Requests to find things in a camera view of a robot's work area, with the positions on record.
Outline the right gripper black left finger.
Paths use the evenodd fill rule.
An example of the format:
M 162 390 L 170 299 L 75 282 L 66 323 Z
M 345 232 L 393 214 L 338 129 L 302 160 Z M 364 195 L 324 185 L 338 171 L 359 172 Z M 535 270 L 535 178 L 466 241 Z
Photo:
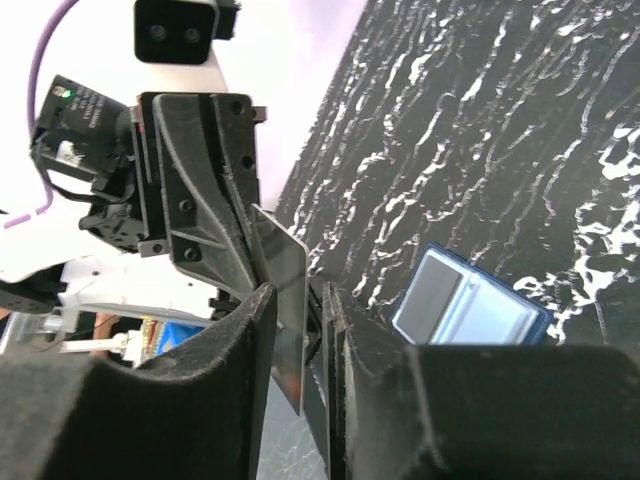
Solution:
M 1 360 L 5 479 L 252 479 L 277 319 L 261 285 L 136 369 L 83 355 Z

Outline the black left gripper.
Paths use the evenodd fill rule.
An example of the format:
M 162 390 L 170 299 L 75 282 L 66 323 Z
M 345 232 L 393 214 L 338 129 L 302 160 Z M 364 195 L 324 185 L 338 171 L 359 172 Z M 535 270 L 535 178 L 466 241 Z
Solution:
M 243 94 L 144 92 L 129 106 L 59 75 L 31 157 L 56 193 L 87 206 L 81 230 L 122 252 L 170 254 L 179 272 L 243 300 L 258 285 L 250 210 L 265 118 Z

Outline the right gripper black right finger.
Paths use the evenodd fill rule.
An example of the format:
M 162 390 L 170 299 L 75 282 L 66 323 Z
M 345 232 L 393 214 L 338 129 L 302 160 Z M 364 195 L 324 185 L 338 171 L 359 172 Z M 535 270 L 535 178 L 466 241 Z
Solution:
M 322 293 L 332 479 L 635 479 L 639 367 L 601 346 L 413 346 Z

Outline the dark mirror-finish card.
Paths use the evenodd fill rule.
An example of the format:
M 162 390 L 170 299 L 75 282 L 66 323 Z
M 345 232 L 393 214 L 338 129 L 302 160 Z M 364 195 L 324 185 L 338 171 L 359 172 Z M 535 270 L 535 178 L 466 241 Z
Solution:
M 462 278 L 448 263 L 427 255 L 396 314 L 396 329 L 414 344 L 428 343 Z
M 303 411 L 308 318 L 307 246 L 263 207 L 251 206 L 258 271 L 276 289 L 271 375 L 297 415 Z

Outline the blue card holder wallet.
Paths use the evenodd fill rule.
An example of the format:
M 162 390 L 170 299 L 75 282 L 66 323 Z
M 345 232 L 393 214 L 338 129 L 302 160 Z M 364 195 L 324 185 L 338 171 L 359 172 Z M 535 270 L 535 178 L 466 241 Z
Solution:
M 448 263 L 463 278 L 429 342 L 414 344 L 396 329 L 394 319 L 427 255 Z M 437 243 L 426 247 L 407 289 L 391 316 L 391 324 L 413 345 L 531 345 L 541 341 L 553 319 L 540 303 Z

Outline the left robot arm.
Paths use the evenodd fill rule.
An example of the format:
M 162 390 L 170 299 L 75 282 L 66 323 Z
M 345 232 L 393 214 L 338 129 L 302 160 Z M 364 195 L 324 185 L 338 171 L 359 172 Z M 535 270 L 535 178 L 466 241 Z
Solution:
M 266 276 L 252 214 L 255 128 L 234 93 L 144 92 L 132 106 L 53 79 L 30 142 L 58 205 L 1 225 L 1 304 L 201 324 Z

